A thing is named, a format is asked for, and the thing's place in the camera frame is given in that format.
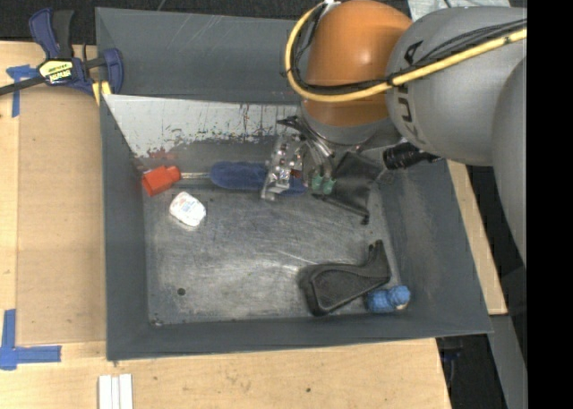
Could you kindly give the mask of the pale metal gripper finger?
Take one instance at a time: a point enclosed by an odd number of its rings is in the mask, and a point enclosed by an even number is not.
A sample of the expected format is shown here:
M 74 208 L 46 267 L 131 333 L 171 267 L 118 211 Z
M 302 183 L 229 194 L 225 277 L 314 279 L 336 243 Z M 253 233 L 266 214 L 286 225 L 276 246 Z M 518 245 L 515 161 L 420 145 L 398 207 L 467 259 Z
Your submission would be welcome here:
M 294 142 L 291 136 L 279 136 L 271 150 L 268 169 L 289 170 L 294 166 Z
M 287 192 L 291 188 L 290 168 L 271 168 L 264 180 L 261 189 L 261 198 L 274 200 L 279 194 Z

